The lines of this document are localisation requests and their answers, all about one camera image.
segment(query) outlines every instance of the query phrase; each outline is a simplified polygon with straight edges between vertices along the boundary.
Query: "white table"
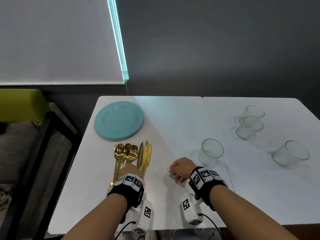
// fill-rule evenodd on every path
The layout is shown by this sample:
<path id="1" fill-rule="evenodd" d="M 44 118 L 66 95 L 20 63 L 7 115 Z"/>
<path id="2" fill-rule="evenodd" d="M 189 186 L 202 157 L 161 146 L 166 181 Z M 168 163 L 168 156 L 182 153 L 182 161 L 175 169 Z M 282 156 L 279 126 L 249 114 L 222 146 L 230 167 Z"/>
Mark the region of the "white table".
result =
<path id="1" fill-rule="evenodd" d="M 146 140 L 152 144 L 151 161 L 145 175 L 145 198 L 153 204 L 151 229 L 192 228 L 183 219 L 181 196 L 187 191 L 169 177 L 169 166 L 180 157 L 188 157 L 200 165 L 197 153 L 207 138 L 215 138 L 204 101 L 201 97 L 170 96 L 102 96 L 94 108 L 78 153 L 62 190 L 48 231 L 50 234 L 67 233 L 80 219 L 105 197 L 113 178 L 115 142 L 107 141 L 95 132 L 94 119 L 100 109 L 116 101 L 138 104 L 145 116 L 142 129 L 122 142 L 140 146 Z M 214 168 L 233 190 L 223 158 Z M 216 223 L 225 226 L 216 212 L 204 203 L 202 212 Z M 213 227 L 204 219 L 198 228 Z"/>
<path id="2" fill-rule="evenodd" d="M 235 192 L 280 224 L 320 222 L 320 121 L 297 99 L 204 97 Z M 264 128 L 248 141 L 235 130 L 247 105 L 265 111 Z M 276 164 L 270 152 L 288 140 L 302 143 L 310 159 L 293 168 Z"/>

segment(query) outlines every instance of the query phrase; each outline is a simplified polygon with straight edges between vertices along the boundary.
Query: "roller blind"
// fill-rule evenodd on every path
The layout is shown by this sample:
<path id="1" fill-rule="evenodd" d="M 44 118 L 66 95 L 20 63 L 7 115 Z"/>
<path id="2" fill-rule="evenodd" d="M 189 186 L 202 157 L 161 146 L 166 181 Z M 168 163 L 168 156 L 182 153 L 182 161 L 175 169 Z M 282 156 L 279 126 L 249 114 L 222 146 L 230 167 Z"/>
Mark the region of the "roller blind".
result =
<path id="1" fill-rule="evenodd" d="M 115 0 L 0 0 L 0 85 L 124 84 Z"/>

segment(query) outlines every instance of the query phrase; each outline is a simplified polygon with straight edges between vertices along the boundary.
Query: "gold knife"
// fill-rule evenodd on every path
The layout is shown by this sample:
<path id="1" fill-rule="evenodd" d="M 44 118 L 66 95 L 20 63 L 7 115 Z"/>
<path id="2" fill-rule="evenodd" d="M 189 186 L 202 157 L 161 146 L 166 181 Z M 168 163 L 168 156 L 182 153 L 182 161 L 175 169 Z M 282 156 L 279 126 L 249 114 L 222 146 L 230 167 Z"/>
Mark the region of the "gold knife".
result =
<path id="1" fill-rule="evenodd" d="M 147 156 L 148 156 L 148 141 L 146 140 L 146 144 L 144 145 L 144 151 L 143 151 L 143 156 L 142 156 L 142 163 L 141 163 L 141 171 L 143 172 L 143 166 L 147 161 Z"/>
<path id="2" fill-rule="evenodd" d="M 145 162 L 145 164 L 144 164 L 144 166 L 143 166 L 143 171 L 142 171 L 142 173 L 143 173 L 143 179 L 142 179 L 142 180 L 144 180 L 144 174 L 146 173 L 146 169 L 147 169 L 147 167 L 149 166 L 150 158 L 151 158 L 151 144 L 149 144 L 148 147 L 149 147 L 149 149 L 148 149 L 148 156 L 147 156 L 146 162 Z"/>
<path id="3" fill-rule="evenodd" d="M 138 169 L 140 169 L 140 167 L 141 167 L 142 156 L 143 156 L 143 142 L 141 142 L 140 150 L 139 150 L 138 163 L 137 163 Z"/>

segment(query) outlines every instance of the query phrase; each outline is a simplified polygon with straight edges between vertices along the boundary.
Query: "wrist strap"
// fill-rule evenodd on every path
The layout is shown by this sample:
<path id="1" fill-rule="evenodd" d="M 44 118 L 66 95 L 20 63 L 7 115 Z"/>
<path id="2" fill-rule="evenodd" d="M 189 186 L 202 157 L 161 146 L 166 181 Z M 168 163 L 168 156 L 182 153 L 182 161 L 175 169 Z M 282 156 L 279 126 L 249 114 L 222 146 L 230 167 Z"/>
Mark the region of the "wrist strap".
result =
<path id="1" fill-rule="evenodd" d="M 142 185 L 142 178 L 137 175 L 128 173 L 120 177 L 108 191 L 108 195 L 117 193 L 122 195 L 127 200 L 127 209 L 122 217 L 121 224 L 126 220 L 126 214 L 130 207 L 137 208 L 141 204 L 144 188 Z"/>
<path id="2" fill-rule="evenodd" d="M 195 193 L 194 197 L 202 198 L 205 204 L 213 211 L 215 211 L 215 209 L 211 205 L 209 198 L 211 189 L 216 185 L 224 185 L 228 187 L 216 171 L 205 167 L 196 167 L 192 171 L 189 185 Z"/>

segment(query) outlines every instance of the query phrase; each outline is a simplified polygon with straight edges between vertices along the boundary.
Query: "hand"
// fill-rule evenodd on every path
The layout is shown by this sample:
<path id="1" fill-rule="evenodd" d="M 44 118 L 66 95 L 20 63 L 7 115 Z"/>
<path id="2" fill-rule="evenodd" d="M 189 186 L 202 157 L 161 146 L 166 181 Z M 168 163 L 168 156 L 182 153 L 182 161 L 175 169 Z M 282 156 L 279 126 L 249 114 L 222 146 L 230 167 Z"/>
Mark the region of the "hand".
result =
<path id="1" fill-rule="evenodd" d="M 142 172 L 134 164 L 126 164 L 126 166 L 124 168 L 120 169 L 120 176 L 119 177 L 124 176 L 127 173 L 135 174 L 135 175 L 139 176 L 140 178 L 143 178 Z"/>
<path id="2" fill-rule="evenodd" d="M 176 176 L 175 180 L 183 183 L 188 178 L 190 178 L 192 170 L 194 170 L 197 165 L 194 164 L 189 158 L 182 157 L 174 161 L 170 166 L 169 173 Z"/>

